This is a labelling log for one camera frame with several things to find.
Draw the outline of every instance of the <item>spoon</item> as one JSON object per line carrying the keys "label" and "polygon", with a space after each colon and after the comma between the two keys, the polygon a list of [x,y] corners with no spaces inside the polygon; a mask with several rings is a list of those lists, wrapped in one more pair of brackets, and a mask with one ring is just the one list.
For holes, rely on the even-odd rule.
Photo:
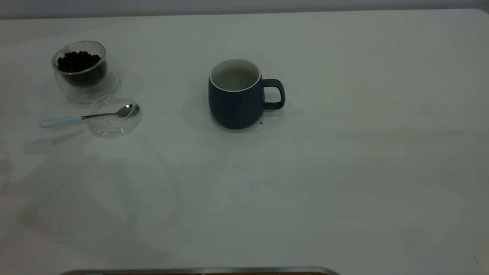
{"label": "spoon", "polygon": [[[39,126],[41,128],[50,128],[50,127],[54,127],[54,126],[69,124],[69,123],[82,121],[85,119],[99,117],[99,116],[105,116],[105,115],[117,115],[120,117],[126,117],[127,115],[129,115],[131,113],[132,109],[133,109],[133,105],[129,104],[129,105],[122,107],[117,112],[110,113],[110,114],[68,116],[68,117],[61,117],[61,118],[54,118],[54,119],[46,119],[46,120],[41,121],[39,123]],[[139,106],[137,104],[134,104],[134,114],[136,114],[138,111],[139,111]]]}

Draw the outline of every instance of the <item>white table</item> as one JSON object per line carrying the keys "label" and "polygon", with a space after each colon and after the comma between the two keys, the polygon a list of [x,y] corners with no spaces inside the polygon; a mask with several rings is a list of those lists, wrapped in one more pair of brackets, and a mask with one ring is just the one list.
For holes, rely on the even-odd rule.
{"label": "white table", "polygon": [[[489,274],[488,30],[478,10],[0,21],[0,274]],[[87,113],[50,68],[79,40],[117,61],[132,133],[38,127]],[[232,57],[287,95],[243,131],[207,105]]]}

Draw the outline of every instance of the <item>spoon handle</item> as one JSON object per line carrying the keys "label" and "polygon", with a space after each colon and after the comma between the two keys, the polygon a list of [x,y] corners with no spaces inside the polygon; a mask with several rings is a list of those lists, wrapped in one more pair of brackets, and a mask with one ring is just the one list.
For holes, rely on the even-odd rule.
{"label": "spoon handle", "polygon": [[41,128],[50,128],[54,126],[73,123],[76,121],[82,121],[82,119],[83,118],[81,116],[68,116],[68,117],[61,117],[61,118],[54,118],[54,119],[46,119],[41,121],[39,123],[39,126]]}

